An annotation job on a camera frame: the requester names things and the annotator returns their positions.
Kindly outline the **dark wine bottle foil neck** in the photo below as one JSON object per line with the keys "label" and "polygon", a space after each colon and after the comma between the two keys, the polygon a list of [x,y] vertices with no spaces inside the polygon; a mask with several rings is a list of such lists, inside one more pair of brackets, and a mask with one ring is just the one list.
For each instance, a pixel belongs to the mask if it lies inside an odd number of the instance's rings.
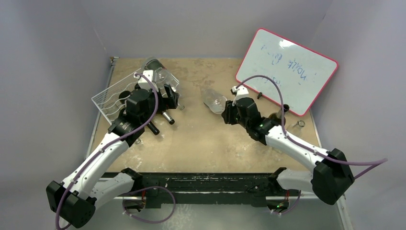
{"label": "dark wine bottle foil neck", "polygon": [[283,108],[281,108],[278,112],[272,113],[268,116],[269,119],[277,122],[279,125],[282,125],[282,123],[285,125],[286,123],[286,118],[285,115],[286,113],[290,110],[290,107],[288,104],[284,104]]}

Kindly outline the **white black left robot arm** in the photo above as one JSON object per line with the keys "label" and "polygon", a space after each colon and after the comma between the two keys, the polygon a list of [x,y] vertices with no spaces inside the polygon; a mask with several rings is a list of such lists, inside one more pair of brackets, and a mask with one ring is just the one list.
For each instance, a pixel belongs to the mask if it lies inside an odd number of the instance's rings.
{"label": "white black left robot arm", "polygon": [[162,97],[160,88],[153,83],[135,88],[124,95],[124,109],[112,122],[102,141],[90,156],[61,182],[52,181],[46,188],[50,209],[55,212],[55,228],[66,230],[83,227],[96,209],[117,195],[137,196],[143,183],[126,173],[97,186],[97,182],[112,163],[127,151],[151,126],[156,113],[175,109],[178,95],[168,85],[164,89],[169,98]]}

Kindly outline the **dark green wine bottle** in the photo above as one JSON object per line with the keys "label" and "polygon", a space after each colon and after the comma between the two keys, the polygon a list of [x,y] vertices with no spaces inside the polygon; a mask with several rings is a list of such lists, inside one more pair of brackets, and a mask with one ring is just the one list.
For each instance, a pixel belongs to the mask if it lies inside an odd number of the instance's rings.
{"label": "dark green wine bottle", "polygon": [[152,90],[123,91],[119,94],[119,101],[124,106],[120,111],[120,116],[127,121],[142,125],[151,117],[155,109],[154,96]]}

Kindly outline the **olive wine bottle beige label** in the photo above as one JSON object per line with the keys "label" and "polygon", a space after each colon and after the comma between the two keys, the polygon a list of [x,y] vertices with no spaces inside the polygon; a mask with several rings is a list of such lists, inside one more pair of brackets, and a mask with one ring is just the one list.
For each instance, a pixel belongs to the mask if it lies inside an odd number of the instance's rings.
{"label": "olive wine bottle beige label", "polygon": [[161,114],[170,125],[175,124],[175,120],[167,111],[162,111]]}

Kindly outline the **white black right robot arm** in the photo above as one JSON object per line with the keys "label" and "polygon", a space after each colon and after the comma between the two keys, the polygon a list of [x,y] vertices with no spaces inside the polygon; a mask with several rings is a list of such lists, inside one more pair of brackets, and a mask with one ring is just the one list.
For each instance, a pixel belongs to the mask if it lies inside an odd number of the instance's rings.
{"label": "white black right robot arm", "polygon": [[269,189],[275,195],[288,189],[308,191],[333,205],[355,181],[342,151],[319,148],[284,133],[281,123],[261,116],[252,98],[239,99],[236,104],[226,101],[221,116],[226,124],[241,125],[253,140],[282,151],[309,171],[282,170],[269,181]]}

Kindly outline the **tall clear bottle silver cap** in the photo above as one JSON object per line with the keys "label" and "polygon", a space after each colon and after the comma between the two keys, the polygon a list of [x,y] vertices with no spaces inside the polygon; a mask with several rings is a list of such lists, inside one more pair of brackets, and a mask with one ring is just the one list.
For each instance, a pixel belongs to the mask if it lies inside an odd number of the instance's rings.
{"label": "tall clear bottle silver cap", "polygon": [[158,88],[163,88],[165,84],[168,84],[174,92],[180,92],[179,80],[156,57],[147,58],[141,68],[155,72],[153,82]]}

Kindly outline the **round clear bottle silver cap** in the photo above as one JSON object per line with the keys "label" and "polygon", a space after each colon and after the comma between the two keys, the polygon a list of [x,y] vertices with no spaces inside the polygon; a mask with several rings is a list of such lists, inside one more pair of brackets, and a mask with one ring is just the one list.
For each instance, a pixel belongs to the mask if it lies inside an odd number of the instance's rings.
{"label": "round clear bottle silver cap", "polygon": [[206,88],[201,91],[203,103],[214,113],[221,114],[225,110],[227,98],[218,91]]}

